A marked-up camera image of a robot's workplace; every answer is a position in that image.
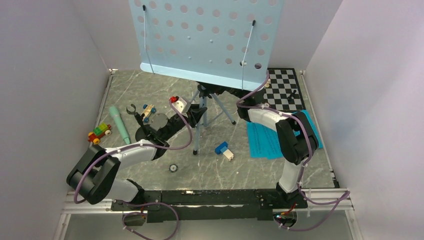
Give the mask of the black microphone stand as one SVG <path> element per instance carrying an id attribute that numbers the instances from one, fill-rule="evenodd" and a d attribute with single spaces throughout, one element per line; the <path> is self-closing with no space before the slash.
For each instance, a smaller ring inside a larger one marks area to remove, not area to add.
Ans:
<path id="1" fill-rule="evenodd" d="M 144 117 L 143 111 L 144 111 L 144 109 L 142 109 L 142 113 L 140 114 L 140 113 L 137 112 L 137 108 L 134 104 L 131 103 L 130 107 L 132 108 L 132 110 L 130 110 L 130 108 L 127 106 L 126 112 L 129 115 L 133 115 L 136 122 L 139 125 L 139 128 L 135 132 L 135 140 L 140 141 L 141 139 L 144 139 L 145 137 L 147 137 L 151 132 L 147 128 L 149 121 L 147 123 L 143 122 L 143 117 Z"/>

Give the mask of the green toy microphone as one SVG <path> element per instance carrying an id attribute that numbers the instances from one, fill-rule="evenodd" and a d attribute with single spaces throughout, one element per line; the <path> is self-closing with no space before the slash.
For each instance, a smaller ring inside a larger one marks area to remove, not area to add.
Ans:
<path id="1" fill-rule="evenodd" d="M 125 125 L 124 125 L 124 122 L 121 118 L 120 111 L 115 106 L 110 106 L 108 110 L 109 110 L 110 116 L 114 120 L 114 123 L 115 123 L 115 125 L 116 125 L 116 127 L 119 131 L 119 134 L 122 137 L 124 143 L 126 145 L 129 145 L 131 143 L 131 139 L 130 139 L 128 131 L 127 131 Z"/>

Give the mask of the light blue music stand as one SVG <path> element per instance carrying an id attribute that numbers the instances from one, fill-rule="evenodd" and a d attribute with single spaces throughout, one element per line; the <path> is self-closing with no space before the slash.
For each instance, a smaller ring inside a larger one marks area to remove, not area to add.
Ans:
<path id="1" fill-rule="evenodd" d="M 199 83 L 237 97 L 240 118 L 272 130 L 283 114 L 264 101 L 267 65 L 283 3 L 261 0 L 132 0 L 146 73 Z"/>

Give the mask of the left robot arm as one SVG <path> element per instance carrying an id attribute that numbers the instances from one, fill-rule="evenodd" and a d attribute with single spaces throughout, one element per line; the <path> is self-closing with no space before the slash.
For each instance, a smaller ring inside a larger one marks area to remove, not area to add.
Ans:
<path id="1" fill-rule="evenodd" d="M 120 147 L 103 148 L 91 145 L 66 178 L 66 183 L 74 189 L 74 202 L 78 196 L 95 205 L 103 199 L 124 202 L 131 210 L 139 209 L 144 203 L 145 190 L 131 179 L 117 179 L 120 169 L 141 162 L 150 162 L 162 157 L 167 150 L 175 150 L 168 140 L 181 129 L 189 130 L 189 140 L 193 139 L 192 129 L 200 122 L 207 107 L 192 104 L 184 113 L 175 107 L 172 117 L 157 114 L 150 123 L 142 124 L 136 131 L 137 142 Z"/>

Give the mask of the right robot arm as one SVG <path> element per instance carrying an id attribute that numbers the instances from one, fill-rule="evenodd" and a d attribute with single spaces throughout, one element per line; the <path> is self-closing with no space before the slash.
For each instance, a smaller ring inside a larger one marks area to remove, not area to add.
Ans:
<path id="1" fill-rule="evenodd" d="M 237 112 L 241 119 L 260 124 L 277 135 L 280 151 L 285 159 L 276 193 L 276 202 L 282 208 L 288 208 L 295 202 L 294 192 L 302 185 L 304 170 L 319 148 L 319 140 L 305 113 L 282 112 L 253 99 L 250 92 L 237 102 Z"/>

